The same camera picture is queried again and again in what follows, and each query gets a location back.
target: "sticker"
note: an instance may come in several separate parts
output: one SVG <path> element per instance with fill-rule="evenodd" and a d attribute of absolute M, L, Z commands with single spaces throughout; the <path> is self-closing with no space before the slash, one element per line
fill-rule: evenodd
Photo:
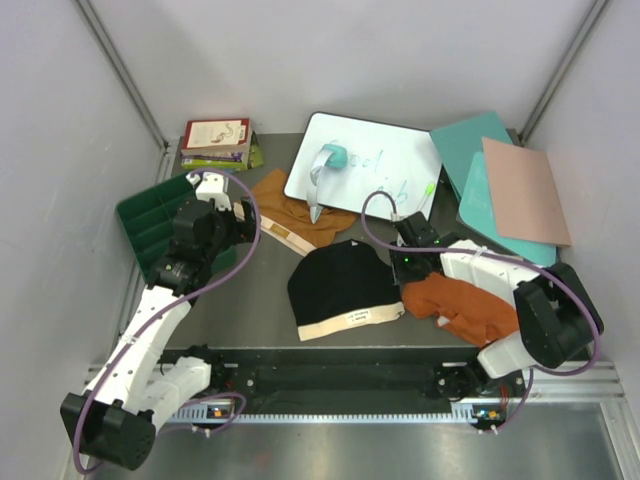
<path fill-rule="evenodd" d="M 269 227 L 269 230 L 271 230 L 273 233 L 275 233 L 276 235 L 282 238 L 287 238 L 289 236 L 289 233 L 291 233 L 286 228 L 281 227 L 277 223 L 274 223 L 273 225 L 271 225 Z"/>
<path fill-rule="evenodd" d="M 366 310 L 356 310 L 355 312 L 351 312 L 347 315 L 347 324 L 348 325 L 356 325 L 358 323 L 365 323 L 371 320 L 371 311 L 369 309 Z"/>

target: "metal floor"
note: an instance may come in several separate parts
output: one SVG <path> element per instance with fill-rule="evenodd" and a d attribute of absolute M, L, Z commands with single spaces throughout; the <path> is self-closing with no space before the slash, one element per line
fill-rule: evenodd
<path fill-rule="evenodd" d="M 236 425 L 157 439 L 136 472 L 99 480 L 615 480 L 598 405 L 527 405 L 499 436 L 466 425 Z"/>

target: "teal folder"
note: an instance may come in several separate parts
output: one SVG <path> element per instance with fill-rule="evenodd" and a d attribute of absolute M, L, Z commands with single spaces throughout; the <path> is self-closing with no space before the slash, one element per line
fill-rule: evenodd
<path fill-rule="evenodd" d="M 487 164 L 482 152 L 477 152 L 473 156 L 458 213 L 467 226 L 530 262 L 544 267 L 556 262 L 555 245 L 498 235 L 491 204 Z"/>
<path fill-rule="evenodd" d="M 473 156 L 476 152 L 482 152 L 482 137 L 513 145 L 496 112 L 484 113 L 431 131 L 431 139 L 458 199 L 464 192 Z"/>

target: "gray table surface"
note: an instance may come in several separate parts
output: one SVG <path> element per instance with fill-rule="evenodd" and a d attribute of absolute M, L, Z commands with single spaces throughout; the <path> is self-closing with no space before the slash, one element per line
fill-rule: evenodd
<path fill-rule="evenodd" d="M 249 187 L 258 183 L 275 168 L 289 172 L 297 154 L 302 134 L 259 136 L 265 166 L 242 172 L 238 178 Z M 179 161 L 174 173 L 181 172 Z M 232 200 L 240 190 L 229 190 Z M 456 221 L 457 202 L 453 191 L 441 184 L 436 190 L 430 221 L 441 233 L 455 231 L 478 243 L 486 243 L 479 235 Z M 372 220 L 372 230 L 379 237 L 392 241 L 395 230 L 388 222 Z M 367 241 L 358 220 L 350 229 L 338 234 L 334 242 L 354 238 Z M 241 245 L 238 255 L 248 246 Z M 389 263 L 389 254 L 376 251 Z M 382 325 L 367 325 L 338 332 L 327 337 L 301 342 L 287 294 L 287 282 L 302 257 L 282 243 L 263 235 L 254 257 L 229 282 L 198 300 L 169 340 L 167 348 L 186 348 L 195 344 L 212 347 L 368 347 L 422 346 L 464 347 L 469 344 L 435 326 L 433 319 L 418 320 L 410 313 Z"/>

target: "orange cloth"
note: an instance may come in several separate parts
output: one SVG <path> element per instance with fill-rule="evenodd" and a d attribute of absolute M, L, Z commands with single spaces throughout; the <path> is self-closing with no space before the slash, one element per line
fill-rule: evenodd
<path fill-rule="evenodd" d="M 285 197 L 287 174 L 275 169 L 251 189 L 258 200 L 260 213 L 300 235 L 315 247 L 326 247 L 333 242 L 336 233 L 346 230 L 357 220 L 355 213 L 324 208 L 318 221 L 311 223 L 309 205 L 300 200 Z"/>
<path fill-rule="evenodd" d="M 468 282 L 432 273 L 402 292 L 407 310 L 417 318 L 440 315 L 442 328 L 478 347 L 519 329 L 518 315 L 507 302 Z"/>

